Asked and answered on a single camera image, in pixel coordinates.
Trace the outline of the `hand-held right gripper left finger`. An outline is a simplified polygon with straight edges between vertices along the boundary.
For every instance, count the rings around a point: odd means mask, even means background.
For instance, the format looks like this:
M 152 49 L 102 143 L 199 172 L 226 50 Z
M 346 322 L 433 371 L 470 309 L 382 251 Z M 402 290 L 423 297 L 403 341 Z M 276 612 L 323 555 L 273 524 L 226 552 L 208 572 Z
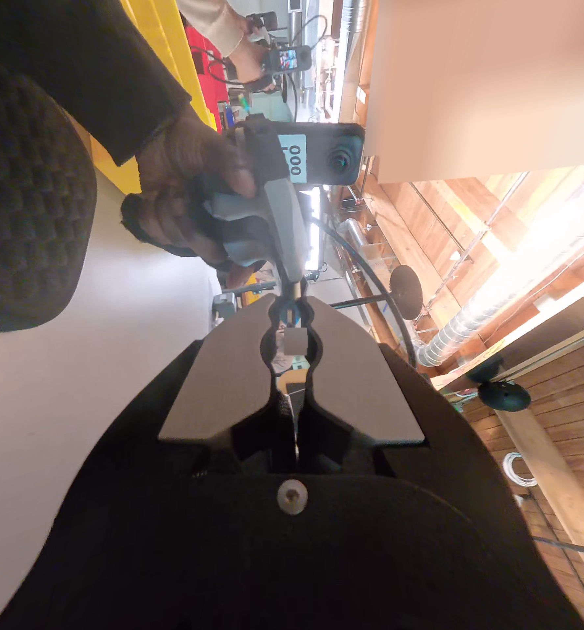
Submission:
M 271 329 L 267 295 L 215 327 L 202 342 L 158 439 L 216 442 L 271 398 L 273 375 L 261 342 Z

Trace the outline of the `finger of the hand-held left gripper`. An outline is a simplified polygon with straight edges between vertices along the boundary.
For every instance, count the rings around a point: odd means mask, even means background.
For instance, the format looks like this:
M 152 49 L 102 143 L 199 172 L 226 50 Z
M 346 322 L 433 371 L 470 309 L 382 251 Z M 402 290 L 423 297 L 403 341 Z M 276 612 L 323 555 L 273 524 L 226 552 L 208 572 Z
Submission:
M 289 179 L 282 178 L 266 182 L 264 192 L 271 211 L 277 269 L 289 282 L 300 283 L 308 256 L 308 237 L 296 190 Z

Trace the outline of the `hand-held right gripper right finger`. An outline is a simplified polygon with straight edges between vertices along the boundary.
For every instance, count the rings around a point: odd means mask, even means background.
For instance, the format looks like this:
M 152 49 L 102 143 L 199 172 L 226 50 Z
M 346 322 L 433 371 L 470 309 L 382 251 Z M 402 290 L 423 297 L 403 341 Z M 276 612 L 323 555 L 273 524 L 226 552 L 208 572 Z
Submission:
M 376 445 L 422 444 L 423 431 L 375 339 L 318 298 L 307 304 L 316 349 L 308 375 L 318 409 Z

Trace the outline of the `black cable gold plug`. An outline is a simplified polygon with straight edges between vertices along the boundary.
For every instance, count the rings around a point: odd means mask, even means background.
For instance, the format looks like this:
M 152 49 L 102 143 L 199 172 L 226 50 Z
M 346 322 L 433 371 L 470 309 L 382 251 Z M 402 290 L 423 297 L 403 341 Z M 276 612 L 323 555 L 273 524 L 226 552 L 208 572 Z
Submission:
M 409 334 L 408 328 L 406 326 L 406 321 L 401 316 L 398 307 L 394 299 L 391 297 L 390 292 L 379 279 L 375 271 L 372 269 L 370 264 L 366 261 L 366 259 L 360 254 L 357 250 L 353 248 L 341 235 L 339 235 L 335 230 L 328 227 L 326 224 L 321 222 L 319 219 L 314 217 L 310 217 L 309 223 L 315 225 L 322 231 L 324 234 L 328 235 L 332 240 L 337 242 L 343 249 L 345 249 L 349 255 L 358 263 L 358 266 L 368 275 L 371 282 L 375 285 L 375 287 L 379 291 L 379 296 L 384 299 L 387 303 L 390 311 L 393 314 L 393 317 L 398 325 L 399 331 L 401 332 L 403 345 L 406 350 L 407 358 L 409 364 L 415 368 L 417 367 L 418 361 L 416 358 L 416 350 L 414 348 L 414 343 Z M 303 296 L 303 289 L 301 287 L 304 278 L 300 283 L 291 283 L 287 280 L 285 274 L 280 272 L 281 279 L 281 287 L 282 293 L 287 299 L 298 300 Z

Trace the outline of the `person's left forearm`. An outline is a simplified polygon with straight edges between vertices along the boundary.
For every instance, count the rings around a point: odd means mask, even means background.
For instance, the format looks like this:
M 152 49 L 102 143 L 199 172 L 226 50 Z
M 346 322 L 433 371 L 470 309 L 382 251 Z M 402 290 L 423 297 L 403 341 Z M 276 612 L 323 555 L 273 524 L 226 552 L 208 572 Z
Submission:
M 0 1 L 0 63 L 40 85 L 118 166 L 191 103 L 119 1 Z

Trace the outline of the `another person's forearm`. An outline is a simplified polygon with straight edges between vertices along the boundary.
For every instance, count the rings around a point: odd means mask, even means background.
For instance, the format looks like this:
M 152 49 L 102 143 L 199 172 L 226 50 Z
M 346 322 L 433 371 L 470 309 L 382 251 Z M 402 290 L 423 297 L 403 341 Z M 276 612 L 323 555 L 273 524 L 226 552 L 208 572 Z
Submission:
M 178 11 L 224 57 L 250 43 L 247 21 L 227 1 L 176 1 Z

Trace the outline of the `person's left hand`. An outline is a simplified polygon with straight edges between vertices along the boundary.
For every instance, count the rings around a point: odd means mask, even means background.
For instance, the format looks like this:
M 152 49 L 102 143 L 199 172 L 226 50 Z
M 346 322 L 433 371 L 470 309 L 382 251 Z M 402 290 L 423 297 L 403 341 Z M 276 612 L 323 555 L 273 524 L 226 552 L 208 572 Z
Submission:
M 195 218 L 198 203 L 187 191 L 196 176 L 210 175 L 221 178 L 234 193 L 254 198 L 255 180 L 241 151 L 186 104 L 136 154 L 136 161 L 141 193 L 131 197 L 124 227 L 140 242 L 223 269 L 229 288 L 245 285 L 255 265 L 231 262 L 223 245 L 203 232 Z

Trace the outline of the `red plastic bin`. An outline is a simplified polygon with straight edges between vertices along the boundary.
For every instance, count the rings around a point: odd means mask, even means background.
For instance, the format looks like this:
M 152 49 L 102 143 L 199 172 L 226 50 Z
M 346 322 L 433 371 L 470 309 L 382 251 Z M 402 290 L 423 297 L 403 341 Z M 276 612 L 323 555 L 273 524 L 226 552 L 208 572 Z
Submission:
M 208 108 L 217 114 L 218 103 L 229 102 L 226 84 L 216 80 L 217 78 L 225 78 L 222 65 L 216 61 L 216 59 L 222 59 L 223 56 L 207 38 L 203 37 L 191 25 L 185 26 L 185 32 L 204 101 Z

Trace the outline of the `black ceiling fixture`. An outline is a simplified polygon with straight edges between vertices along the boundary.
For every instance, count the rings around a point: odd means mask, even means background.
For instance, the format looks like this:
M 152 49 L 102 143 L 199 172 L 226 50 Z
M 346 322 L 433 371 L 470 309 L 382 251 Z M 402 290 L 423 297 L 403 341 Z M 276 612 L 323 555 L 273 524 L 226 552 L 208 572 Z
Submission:
M 531 404 L 528 390 L 509 381 L 494 381 L 500 372 L 503 360 L 490 358 L 467 373 L 467 378 L 477 385 L 477 397 L 495 411 L 515 413 L 524 411 Z

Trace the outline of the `yellow plastic bin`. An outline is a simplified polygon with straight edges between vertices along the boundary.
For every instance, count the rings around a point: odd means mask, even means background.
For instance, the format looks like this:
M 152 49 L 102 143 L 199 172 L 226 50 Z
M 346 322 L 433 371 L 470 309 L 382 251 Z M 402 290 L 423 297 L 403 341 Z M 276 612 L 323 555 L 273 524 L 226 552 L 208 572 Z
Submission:
M 120 1 L 132 24 L 153 49 L 172 76 L 191 96 L 198 117 L 217 130 L 214 114 L 209 110 L 193 62 L 181 15 L 175 1 Z M 122 193 L 140 193 L 138 165 L 130 159 L 118 167 L 108 152 L 72 116 L 70 120 L 91 156 L 95 168 Z

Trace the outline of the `silver ventilation duct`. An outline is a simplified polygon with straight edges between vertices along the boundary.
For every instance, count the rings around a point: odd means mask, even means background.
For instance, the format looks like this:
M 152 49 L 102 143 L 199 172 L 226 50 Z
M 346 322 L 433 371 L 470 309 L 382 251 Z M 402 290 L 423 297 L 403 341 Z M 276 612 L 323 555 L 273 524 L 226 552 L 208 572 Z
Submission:
M 524 291 L 519 279 L 506 275 L 489 279 L 426 345 L 418 348 L 418 363 L 424 367 L 441 365 Z

